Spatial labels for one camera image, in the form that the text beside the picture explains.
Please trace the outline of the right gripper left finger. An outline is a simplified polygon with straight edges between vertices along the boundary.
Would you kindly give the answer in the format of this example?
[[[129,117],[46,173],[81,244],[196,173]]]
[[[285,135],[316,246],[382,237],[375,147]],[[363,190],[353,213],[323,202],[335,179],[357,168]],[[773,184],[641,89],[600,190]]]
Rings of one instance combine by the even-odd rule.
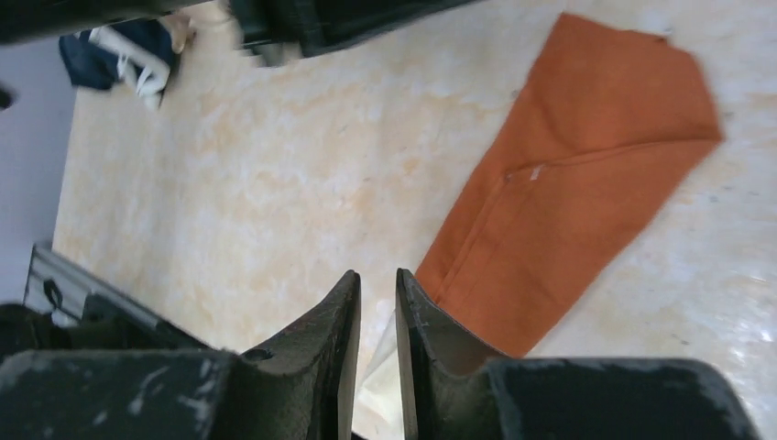
[[[349,439],[361,282],[349,270],[308,312],[230,358],[212,439]]]

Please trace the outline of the olive beige underwear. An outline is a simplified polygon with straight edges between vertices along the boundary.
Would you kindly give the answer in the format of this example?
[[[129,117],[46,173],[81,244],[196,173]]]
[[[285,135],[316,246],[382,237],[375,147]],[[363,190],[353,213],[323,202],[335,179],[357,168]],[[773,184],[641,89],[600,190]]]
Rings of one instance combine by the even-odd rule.
[[[186,14],[171,13],[159,17],[158,22],[170,34],[171,48],[176,54],[182,54],[187,43],[196,35],[192,19]]]

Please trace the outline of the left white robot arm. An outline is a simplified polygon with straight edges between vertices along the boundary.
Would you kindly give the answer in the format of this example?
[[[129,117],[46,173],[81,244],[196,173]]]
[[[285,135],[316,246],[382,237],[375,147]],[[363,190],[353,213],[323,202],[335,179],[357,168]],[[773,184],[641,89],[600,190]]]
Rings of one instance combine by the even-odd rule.
[[[282,65],[285,44],[304,58],[349,49],[419,19],[467,4],[467,0],[235,0],[240,47]],[[139,18],[158,18],[184,7],[181,0],[9,0],[1,4],[4,45]]]

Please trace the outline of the orange underwear white waistband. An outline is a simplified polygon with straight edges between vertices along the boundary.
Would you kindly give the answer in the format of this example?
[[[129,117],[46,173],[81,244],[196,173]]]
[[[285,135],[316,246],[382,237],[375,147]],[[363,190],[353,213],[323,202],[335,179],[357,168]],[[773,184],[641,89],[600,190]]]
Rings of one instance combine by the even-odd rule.
[[[562,13],[416,279],[524,358],[722,139],[694,54]]]

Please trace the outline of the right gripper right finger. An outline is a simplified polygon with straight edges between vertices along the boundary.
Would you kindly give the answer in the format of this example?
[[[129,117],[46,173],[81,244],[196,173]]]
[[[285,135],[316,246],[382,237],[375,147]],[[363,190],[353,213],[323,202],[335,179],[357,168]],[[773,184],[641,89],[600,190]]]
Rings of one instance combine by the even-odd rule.
[[[500,439],[486,365],[506,354],[436,305],[407,269],[396,274],[396,336],[407,439]]]

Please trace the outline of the navy blue clothes pile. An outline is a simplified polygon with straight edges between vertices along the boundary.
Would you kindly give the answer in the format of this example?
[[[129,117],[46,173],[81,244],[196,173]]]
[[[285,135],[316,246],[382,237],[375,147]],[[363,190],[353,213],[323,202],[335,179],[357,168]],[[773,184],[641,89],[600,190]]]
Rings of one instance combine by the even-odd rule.
[[[58,50],[72,87],[109,92],[123,84],[152,110],[160,107],[181,57],[157,19],[61,36]]]

